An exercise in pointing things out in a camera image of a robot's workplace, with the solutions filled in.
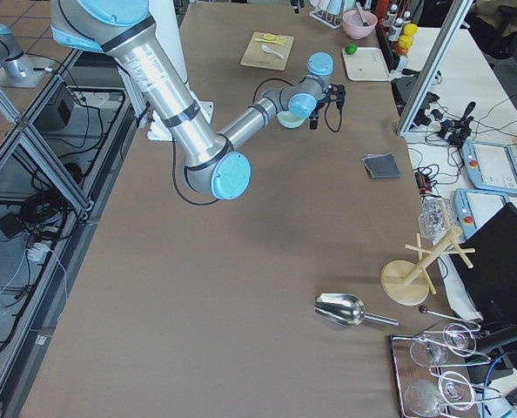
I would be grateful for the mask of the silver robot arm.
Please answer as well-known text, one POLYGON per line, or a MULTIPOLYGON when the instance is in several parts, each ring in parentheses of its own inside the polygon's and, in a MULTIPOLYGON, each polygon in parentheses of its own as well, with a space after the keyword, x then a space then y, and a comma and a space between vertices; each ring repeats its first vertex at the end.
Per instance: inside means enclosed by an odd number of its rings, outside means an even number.
POLYGON ((328 94, 332 57, 312 54, 296 86, 264 91, 238 118, 215 132, 156 36, 146 1, 53 1, 54 40, 81 51, 115 58, 157 112, 185 153, 184 176, 194 191, 215 199, 245 192, 252 169, 239 147, 282 111, 307 118, 328 94))

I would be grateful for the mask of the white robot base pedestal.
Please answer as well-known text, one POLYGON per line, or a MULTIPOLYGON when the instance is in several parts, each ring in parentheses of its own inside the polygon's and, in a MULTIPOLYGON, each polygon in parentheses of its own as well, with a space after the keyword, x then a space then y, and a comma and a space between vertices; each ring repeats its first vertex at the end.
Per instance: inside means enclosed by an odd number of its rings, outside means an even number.
POLYGON ((150 0, 149 12, 156 22, 156 39, 171 62, 172 70, 170 74, 173 75, 173 71, 178 74, 178 82, 175 84, 178 89, 177 97, 170 99, 168 104, 176 105, 182 111, 187 106, 196 103, 200 114, 207 123, 210 123, 213 114, 213 102, 199 100, 189 84, 174 2, 150 0))

